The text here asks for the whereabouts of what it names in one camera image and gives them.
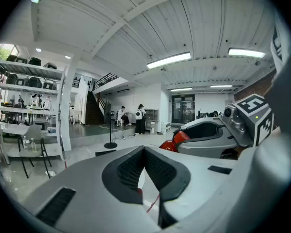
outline brick wall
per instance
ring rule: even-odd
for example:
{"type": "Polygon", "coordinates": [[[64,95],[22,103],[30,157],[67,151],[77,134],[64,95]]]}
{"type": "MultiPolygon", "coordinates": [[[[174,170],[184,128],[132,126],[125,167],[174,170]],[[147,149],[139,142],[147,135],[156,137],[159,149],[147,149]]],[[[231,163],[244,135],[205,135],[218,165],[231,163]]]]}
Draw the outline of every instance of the brick wall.
{"type": "Polygon", "coordinates": [[[272,80],[273,80],[275,74],[276,74],[276,70],[267,74],[264,78],[255,82],[254,84],[247,87],[246,89],[234,94],[235,101],[243,99],[243,98],[245,98],[253,93],[264,96],[265,92],[271,87],[272,80]]]}

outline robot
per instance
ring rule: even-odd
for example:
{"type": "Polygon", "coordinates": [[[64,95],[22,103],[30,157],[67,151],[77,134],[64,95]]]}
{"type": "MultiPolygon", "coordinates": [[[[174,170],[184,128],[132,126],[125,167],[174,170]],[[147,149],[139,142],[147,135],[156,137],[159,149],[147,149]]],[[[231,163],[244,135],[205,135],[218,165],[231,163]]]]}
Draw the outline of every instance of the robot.
{"type": "Polygon", "coordinates": [[[273,131],[274,114],[265,98],[252,94],[227,105],[219,117],[189,122],[160,148],[200,157],[220,158],[223,151],[257,146],[273,131]]]}

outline black chair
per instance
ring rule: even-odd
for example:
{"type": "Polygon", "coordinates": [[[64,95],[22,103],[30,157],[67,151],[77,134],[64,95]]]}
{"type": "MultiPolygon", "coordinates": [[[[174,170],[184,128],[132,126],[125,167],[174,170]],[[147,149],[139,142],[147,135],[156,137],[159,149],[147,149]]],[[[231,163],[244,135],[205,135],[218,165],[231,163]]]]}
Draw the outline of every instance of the black chair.
{"type": "Polygon", "coordinates": [[[29,177],[28,177],[25,165],[24,165],[23,158],[28,158],[30,163],[31,163],[31,165],[34,167],[33,163],[31,162],[31,158],[37,158],[37,157],[40,157],[40,156],[42,156],[42,158],[43,158],[45,169],[46,169],[46,171],[48,173],[48,177],[50,178],[49,170],[48,170],[47,164],[45,162],[45,157],[44,157],[44,153],[43,152],[45,152],[45,155],[46,155],[46,157],[48,159],[48,163],[49,163],[49,165],[51,167],[52,167],[52,164],[49,161],[47,150],[46,150],[45,144],[44,144],[44,136],[42,135],[42,132],[40,130],[40,125],[31,125],[28,128],[27,132],[24,134],[24,136],[26,137],[26,140],[30,141],[30,144],[29,144],[29,146],[27,146],[26,149],[24,149],[23,137],[19,136],[17,141],[18,141],[19,156],[20,156],[21,162],[23,164],[23,168],[24,168],[24,171],[25,171],[27,179],[29,177]],[[31,138],[34,139],[34,142],[36,144],[36,151],[29,151],[29,150],[31,150],[31,138]]]}

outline white ceiling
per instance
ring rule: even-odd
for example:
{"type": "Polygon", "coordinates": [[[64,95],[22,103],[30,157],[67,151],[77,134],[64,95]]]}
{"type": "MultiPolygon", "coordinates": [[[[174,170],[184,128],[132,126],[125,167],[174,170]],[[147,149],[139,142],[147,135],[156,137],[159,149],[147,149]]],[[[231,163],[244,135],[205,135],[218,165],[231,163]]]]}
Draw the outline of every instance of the white ceiling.
{"type": "Polygon", "coordinates": [[[274,10],[264,0],[26,0],[0,41],[61,55],[81,51],[86,71],[138,85],[205,88],[246,85],[271,71],[273,30],[274,10]],[[229,57],[231,47],[266,56],[256,65],[254,58],[229,57]],[[146,66],[186,51],[192,60],[166,71],[146,66]]]}

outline staircase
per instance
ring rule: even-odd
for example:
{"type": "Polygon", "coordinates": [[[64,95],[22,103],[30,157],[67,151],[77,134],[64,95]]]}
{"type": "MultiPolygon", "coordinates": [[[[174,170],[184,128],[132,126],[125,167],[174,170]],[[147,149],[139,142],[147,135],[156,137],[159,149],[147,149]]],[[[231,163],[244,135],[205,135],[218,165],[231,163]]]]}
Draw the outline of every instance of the staircase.
{"type": "Polygon", "coordinates": [[[88,92],[86,101],[85,124],[104,124],[104,116],[101,112],[92,92],[88,92]]]}

